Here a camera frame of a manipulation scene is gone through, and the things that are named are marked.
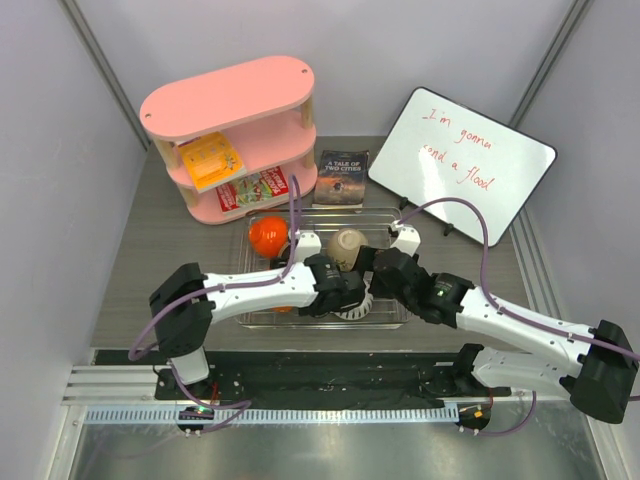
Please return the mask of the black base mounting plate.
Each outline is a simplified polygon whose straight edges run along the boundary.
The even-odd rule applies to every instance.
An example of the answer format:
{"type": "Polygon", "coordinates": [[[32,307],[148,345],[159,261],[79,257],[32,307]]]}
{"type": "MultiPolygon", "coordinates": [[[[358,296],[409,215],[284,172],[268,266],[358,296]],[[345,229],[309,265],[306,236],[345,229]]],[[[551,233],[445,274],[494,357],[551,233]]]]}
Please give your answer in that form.
{"type": "Polygon", "coordinates": [[[449,398],[508,397],[483,387],[455,353],[210,351],[208,378],[190,386],[203,401],[254,409],[439,408],[449,398]]]}

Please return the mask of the yellow book on shelf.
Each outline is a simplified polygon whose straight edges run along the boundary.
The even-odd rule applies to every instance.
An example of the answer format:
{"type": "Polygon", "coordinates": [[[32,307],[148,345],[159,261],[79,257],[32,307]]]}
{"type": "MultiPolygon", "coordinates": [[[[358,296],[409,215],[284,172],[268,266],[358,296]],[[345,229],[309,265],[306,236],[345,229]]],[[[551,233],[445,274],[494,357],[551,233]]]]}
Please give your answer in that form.
{"type": "Polygon", "coordinates": [[[247,173],[241,155],[221,132],[200,136],[177,146],[196,191],[203,193],[247,173]]]}

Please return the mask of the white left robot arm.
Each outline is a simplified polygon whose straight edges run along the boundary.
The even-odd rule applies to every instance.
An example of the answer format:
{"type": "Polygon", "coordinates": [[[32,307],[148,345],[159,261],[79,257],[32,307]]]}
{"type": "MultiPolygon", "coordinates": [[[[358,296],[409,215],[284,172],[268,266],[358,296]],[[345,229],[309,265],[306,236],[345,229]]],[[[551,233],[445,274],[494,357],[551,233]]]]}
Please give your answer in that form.
{"type": "Polygon", "coordinates": [[[238,275],[205,274],[197,263],[184,264],[151,294],[149,306],[159,351],[174,367],[179,388],[200,399],[213,385],[204,352],[212,324],[280,307],[312,318],[360,319],[370,311],[372,295],[358,272],[342,272],[329,257],[314,254],[238,275]]]}

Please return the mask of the beige floral ceramic bowl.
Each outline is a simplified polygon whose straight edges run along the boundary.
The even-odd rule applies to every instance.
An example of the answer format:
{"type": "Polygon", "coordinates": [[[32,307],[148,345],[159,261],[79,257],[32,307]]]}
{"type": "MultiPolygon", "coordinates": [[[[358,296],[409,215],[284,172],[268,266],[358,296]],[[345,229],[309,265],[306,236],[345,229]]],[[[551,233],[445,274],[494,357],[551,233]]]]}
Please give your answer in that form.
{"type": "Polygon", "coordinates": [[[368,246],[367,237],[357,229],[343,228],[335,232],[327,245],[327,255],[341,271],[351,271],[362,246],[368,246]]]}

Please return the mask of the red book on shelf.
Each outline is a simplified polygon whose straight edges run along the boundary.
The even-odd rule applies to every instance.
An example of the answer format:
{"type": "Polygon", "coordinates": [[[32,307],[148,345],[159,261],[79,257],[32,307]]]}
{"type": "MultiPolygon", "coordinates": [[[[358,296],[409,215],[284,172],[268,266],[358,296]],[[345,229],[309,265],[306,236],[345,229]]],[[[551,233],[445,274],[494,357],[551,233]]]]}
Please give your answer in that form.
{"type": "Polygon", "coordinates": [[[221,212],[230,214],[268,201],[288,198],[287,179],[280,167],[273,167],[232,180],[215,189],[221,212]]]}

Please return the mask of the white dry-erase board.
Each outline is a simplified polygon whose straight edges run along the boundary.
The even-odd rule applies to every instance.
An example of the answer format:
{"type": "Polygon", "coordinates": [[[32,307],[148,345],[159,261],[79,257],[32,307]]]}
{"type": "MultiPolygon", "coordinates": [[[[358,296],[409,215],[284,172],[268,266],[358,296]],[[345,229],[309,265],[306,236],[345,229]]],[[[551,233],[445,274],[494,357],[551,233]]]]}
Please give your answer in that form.
{"type": "Polygon", "coordinates": [[[557,157],[554,147],[418,87],[368,176],[462,234],[495,246],[557,157]]]}

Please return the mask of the pink three-tier shelf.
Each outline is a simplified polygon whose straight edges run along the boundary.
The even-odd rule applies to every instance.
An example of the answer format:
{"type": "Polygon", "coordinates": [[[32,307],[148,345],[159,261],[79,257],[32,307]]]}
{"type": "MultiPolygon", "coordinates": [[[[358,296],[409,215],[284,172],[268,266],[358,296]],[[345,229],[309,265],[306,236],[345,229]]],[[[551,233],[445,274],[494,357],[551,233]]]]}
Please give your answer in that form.
{"type": "Polygon", "coordinates": [[[209,225],[242,217],[221,210],[214,190],[196,189],[178,146],[219,132],[251,175],[278,167],[302,194],[316,183],[315,77],[304,61],[267,56],[165,84],[143,101],[139,118],[192,217],[209,225]]]}

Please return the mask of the orange bowl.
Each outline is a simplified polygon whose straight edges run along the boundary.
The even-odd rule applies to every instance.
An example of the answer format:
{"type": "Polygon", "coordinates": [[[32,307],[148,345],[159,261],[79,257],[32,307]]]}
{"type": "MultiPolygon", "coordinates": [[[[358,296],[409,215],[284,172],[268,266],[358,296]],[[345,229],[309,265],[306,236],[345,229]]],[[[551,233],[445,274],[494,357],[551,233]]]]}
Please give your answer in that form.
{"type": "Polygon", "coordinates": [[[273,312],[276,312],[276,313],[288,313],[292,309],[293,309],[293,307],[291,307],[291,306],[278,306],[278,307],[271,308],[271,310],[273,312]]]}
{"type": "Polygon", "coordinates": [[[277,257],[288,242],[287,222],[277,216],[267,216],[253,223],[248,230],[248,239],[253,250],[260,256],[277,257]]]}

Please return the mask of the dark paperback book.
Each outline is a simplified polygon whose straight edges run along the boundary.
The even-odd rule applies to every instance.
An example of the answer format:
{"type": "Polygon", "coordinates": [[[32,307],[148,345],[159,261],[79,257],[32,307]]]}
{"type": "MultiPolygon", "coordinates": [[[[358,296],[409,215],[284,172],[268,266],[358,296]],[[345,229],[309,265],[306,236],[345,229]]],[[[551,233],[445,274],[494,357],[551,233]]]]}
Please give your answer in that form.
{"type": "Polygon", "coordinates": [[[369,151],[324,150],[312,205],[316,208],[358,208],[364,203],[369,151]]]}

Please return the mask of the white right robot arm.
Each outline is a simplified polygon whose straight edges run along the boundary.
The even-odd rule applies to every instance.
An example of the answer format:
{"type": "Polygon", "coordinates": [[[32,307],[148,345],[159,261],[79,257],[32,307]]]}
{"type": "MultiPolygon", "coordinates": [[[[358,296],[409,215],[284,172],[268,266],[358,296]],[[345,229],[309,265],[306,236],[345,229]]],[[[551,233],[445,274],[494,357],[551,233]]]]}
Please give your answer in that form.
{"type": "Polygon", "coordinates": [[[639,356],[624,330],[548,317],[492,296],[448,273],[428,273],[397,248],[361,248],[355,263],[370,272],[373,296],[392,298],[427,323],[479,333],[513,346],[500,353],[464,346],[451,371],[457,391],[521,388],[564,397],[582,413],[619,424],[632,398],[639,356]]]}

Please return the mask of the white blue-petal bowl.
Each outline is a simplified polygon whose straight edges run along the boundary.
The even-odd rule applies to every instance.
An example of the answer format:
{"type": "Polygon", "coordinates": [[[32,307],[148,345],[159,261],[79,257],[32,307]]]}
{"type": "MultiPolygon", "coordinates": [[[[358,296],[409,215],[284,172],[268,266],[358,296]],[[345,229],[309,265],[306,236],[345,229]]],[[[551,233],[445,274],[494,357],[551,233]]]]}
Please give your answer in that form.
{"type": "Polygon", "coordinates": [[[370,294],[368,290],[365,291],[365,296],[361,303],[353,308],[350,308],[345,311],[335,312],[334,315],[338,318],[346,321],[355,321],[361,320],[365,316],[369,314],[372,309],[373,304],[373,296],[370,294]]]}

